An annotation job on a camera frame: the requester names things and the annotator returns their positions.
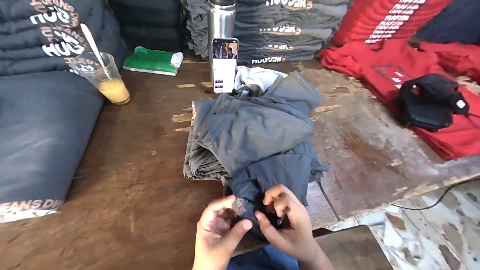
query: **red fabric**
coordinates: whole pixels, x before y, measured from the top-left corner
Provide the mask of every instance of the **red fabric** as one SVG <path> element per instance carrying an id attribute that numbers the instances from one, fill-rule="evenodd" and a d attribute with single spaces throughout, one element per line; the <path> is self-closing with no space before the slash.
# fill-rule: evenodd
<path id="1" fill-rule="evenodd" d="M 438 64 L 434 52 L 410 47 L 407 39 L 388 39 L 373 45 L 353 41 L 341 48 L 320 52 L 321 63 L 330 69 L 361 79 L 367 88 L 389 109 L 398 108 L 393 100 L 400 85 L 410 79 L 438 73 L 451 78 Z M 470 112 L 480 115 L 480 96 L 461 86 Z M 412 126 L 430 147 L 444 159 L 457 159 L 480 153 L 480 118 L 454 115 L 453 124 L 438 132 Z"/>
<path id="2" fill-rule="evenodd" d="M 355 0 L 338 31 L 332 37 L 332 41 L 341 46 L 355 40 L 410 37 L 427 21 L 440 13 L 450 1 L 425 0 L 424 3 L 402 3 L 401 0 Z M 403 22 L 398 29 L 379 29 L 385 32 L 374 33 L 380 22 L 384 20 L 388 22 L 385 19 L 387 15 L 407 15 L 409 17 L 406 21 L 389 21 Z M 391 37 L 375 38 L 371 35 L 391 35 Z"/>
<path id="3" fill-rule="evenodd" d="M 462 43 L 420 43 L 420 49 L 434 52 L 447 71 L 472 78 L 480 84 L 480 46 Z"/>

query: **orange juice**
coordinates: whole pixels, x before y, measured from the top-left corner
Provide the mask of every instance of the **orange juice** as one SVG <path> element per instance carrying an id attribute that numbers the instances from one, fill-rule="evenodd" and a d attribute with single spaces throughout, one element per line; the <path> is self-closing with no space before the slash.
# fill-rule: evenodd
<path id="1" fill-rule="evenodd" d="M 121 79 L 110 79 L 104 81 L 100 83 L 98 89 L 112 103 L 122 105 L 130 101 L 130 93 Z"/>

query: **stack of folded t-shirts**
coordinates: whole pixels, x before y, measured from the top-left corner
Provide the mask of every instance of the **stack of folded t-shirts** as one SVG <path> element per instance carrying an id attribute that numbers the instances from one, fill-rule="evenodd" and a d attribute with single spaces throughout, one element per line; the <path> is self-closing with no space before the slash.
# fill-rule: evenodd
<path id="1" fill-rule="evenodd" d="M 354 40 L 375 43 L 388 38 L 407 38 L 450 1 L 354 0 L 332 40 L 343 45 Z"/>
<path id="2" fill-rule="evenodd" d="M 0 4 L 0 222 L 57 211 L 75 176 L 105 100 L 69 72 L 90 49 L 80 23 L 121 67 L 126 44 L 103 0 Z"/>
<path id="3" fill-rule="evenodd" d="M 109 0 L 131 47 L 168 51 L 184 47 L 181 1 Z"/>
<path id="4" fill-rule="evenodd" d="M 80 23 L 88 26 L 100 51 L 123 57 L 118 23 L 102 0 L 70 0 L 61 6 L 10 1 L 2 9 L 0 75 L 69 70 L 69 58 L 90 50 Z"/>
<path id="5" fill-rule="evenodd" d="M 187 0 L 189 46 L 208 58 L 208 0 Z M 349 0 L 237 0 L 239 63 L 311 60 L 331 38 Z"/>
<path id="6" fill-rule="evenodd" d="M 249 232 L 264 240 L 253 215 L 264 211 L 264 192 L 283 184 L 306 205 L 308 182 L 328 169 L 310 141 L 315 130 L 308 113 L 319 104 L 319 92 L 298 72 L 279 76 L 260 97 L 195 100 L 185 177 L 222 180 L 245 200 L 241 216 L 253 222 Z"/>
<path id="7" fill-rule="evenodd" d="M 185 7 L 188 13 L 187 29 L 191 38 L 188 47 L 208 58 L 208 0 L 186 0 Z"/>
<path id="8" fill-rule="evenodd" d="M 402 84 L 427 74 L 451 78 L 439 65 L 432 51 L 414 49 L 408 39 L 390 39 L 375 44 L 351 41 L 340 48 L 320 52 L 322 64 L 336 71 L 359 78 L 378 99 L 393 112 L 394 100 Z M 464 86 L 458 90 L 470 104 L 470 112 L 480 115 L 480 96 Z M 437 132 L 411 126 L 433 150 L 444 159 L 458 159 L 480 154 L 480 118 L 454 114 L 453 123 Z"/>

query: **green notebook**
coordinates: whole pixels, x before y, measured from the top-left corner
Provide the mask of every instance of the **green notebook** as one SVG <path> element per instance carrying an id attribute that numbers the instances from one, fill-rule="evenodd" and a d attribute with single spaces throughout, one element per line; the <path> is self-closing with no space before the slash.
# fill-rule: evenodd
<path id="1" fill-rule="evenodd" d="M 123 62 L 123 69 L 175 76 L 182 60 L 181 52 L 174 54 L 137 46 L 135 52 Z"/>

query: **water bottle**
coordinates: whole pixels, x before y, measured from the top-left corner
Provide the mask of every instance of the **water bottle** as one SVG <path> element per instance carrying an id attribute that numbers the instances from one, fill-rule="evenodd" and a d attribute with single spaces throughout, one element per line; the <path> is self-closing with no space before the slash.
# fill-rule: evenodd
<path id="1" fill-rule="evenodd" d="M 235 0 L 209 0 L 208 6 L 208 57 L 212 67 L 212 40 L 233 37 Z"/>

